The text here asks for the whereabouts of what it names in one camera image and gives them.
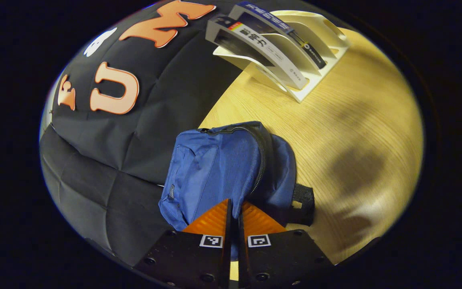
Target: letter m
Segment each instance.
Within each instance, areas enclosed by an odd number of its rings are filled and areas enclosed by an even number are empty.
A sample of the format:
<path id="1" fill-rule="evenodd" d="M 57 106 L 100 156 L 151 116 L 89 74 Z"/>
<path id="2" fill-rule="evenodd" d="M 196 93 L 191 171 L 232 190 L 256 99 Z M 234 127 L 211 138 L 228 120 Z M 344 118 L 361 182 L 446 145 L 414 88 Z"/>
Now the letter m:
<path id="1" fill-rule="evenodd" d="M 182 2 L 181 0 L 167 3 L 156 10 L 160 17 L 134 24 L 122 33 L 119 40 L 125 40 L 128 37 L 140 37 L 154 41 L 156 48 L 164 47 L 176 37 L 178 31 L 176 29 L 161 31 L 159 28 L 184 27 L 188 25 L 188 22 L 180 14 L 186 15 L 190 20 L 195 20 L 210 13 L 216 7 L 215 5 L 202 5 Z"/>

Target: book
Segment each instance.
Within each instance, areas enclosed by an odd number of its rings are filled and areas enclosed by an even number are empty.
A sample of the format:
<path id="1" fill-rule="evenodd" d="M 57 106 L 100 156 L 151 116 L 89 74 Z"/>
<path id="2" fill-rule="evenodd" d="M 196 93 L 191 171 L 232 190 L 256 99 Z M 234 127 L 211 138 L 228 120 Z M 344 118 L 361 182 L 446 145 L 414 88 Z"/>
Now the book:
<path id="1" fill-rule="evenodd" d="M 242 1 L 233 7 L 229 13 L 229 17 L 238 20 L 259 33 L 278 33 L 286 36 L 297 44 L 297 46 L 313 60 L 319 69 L 326 66 L 326 62 L 310 43 L 302 40 L 290 25 L 268 11 L 250 2 Z"/>
<path id="2" fill-rule="evenodd" d="M 307 80 L 284 53 L 251 27 L 219 14 L 208 20 L 206 39 L 236 55 L 255 59 L 284 84 L 302 89 Z"/>

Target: wooden table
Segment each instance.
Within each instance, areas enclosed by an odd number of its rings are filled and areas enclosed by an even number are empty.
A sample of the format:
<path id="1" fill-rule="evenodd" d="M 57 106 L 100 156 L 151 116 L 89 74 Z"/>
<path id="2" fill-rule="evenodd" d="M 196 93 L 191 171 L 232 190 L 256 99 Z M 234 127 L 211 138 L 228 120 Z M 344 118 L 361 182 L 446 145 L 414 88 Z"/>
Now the wooden table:
<path id="1" fill-rule="evenodd" d="M 306 230 L 335 264 L 399 218 L 424 146 L 419 108 L 403 75 L 369 40 L 341 30 L 352 46 L 302 104 L 242 73 L 200 125 L 258 120 L 290 143 L 297 182 L 313 188 L 316 215 L 310 227 L 286 229 Z"/>

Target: backpack zipper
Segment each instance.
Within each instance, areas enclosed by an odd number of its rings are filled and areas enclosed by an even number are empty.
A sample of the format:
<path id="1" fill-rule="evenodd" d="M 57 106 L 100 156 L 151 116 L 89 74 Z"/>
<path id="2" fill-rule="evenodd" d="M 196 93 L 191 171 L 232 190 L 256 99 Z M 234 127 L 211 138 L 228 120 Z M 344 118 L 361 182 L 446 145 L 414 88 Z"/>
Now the backpack zipper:
<path id="1" fill-rule="evenodd" d="M 258 187 L 261 179 L 263 178 L 263 174 L 264 174 L 264 171 L 265 171 L 265 150 L 263 148 L 263 145 L 259 141 L 258 137 L 256 136 L 256 134 L 251 132 L 251 130 L 249 128 L 245 128 L 243 126 L 236 126 L 231 130 L 225 130 L 224 129 L 224 130 L 220 130 L 218 132 L 212 132 L 209 128 L 199 128 L 199 129 L 197 129 L 198 132 L 209 134 L 209 135 L 217 135 L 217 134 L 220 134 L 220 133 L 229 133 L 230 134 L 230 133 L 233 133 L 235 130 L 245 130 L 245 131 L 249 132 L 254 137 L 254 140 L 256 141 L 256 143 L 258 143 L 258 148 L 260 150 L 260 171 L 258 173 L 258 177 L 256 178 L 253 189 L 251 190 L 251 192 L 249 192 L 249 195 L 253 195 L 253 193 L 255 192 L 255 189 Z"/>

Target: white book stand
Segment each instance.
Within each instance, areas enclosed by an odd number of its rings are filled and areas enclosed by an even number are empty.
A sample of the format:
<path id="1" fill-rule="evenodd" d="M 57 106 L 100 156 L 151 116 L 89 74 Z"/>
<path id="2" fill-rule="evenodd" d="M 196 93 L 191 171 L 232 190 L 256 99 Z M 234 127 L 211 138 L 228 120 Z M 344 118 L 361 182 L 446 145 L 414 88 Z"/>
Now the white book stand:
<path id="1" fill-rule="evenodd" d="M 316 13 L 279 10 L 271 14 L 286 22 L 295 29 L 297 35 L 304 41 L 309 42 L 321 55 L 326 66 L 319 69 L 313 60 L 302 49 L 284 35 L 276 33 L 262 34 L 277 48 L 279 48 L 299 68 L 308 83 L 302 90 L 283 84 L 268 68 L 258 61 L 243 55 L 236 55 L 223 47 L 217 47 L 213 55 L 220 56 L 231 62 L 241 70 L 247 72 L 260 83 L 274 89 L 281 90 L 285 94 L 295 98 L 301 103 L 304 98 L 319 84 L 319 82 L 338 63 L 343 54 L 350 47 L 347 37 L 324 16 Z"/>

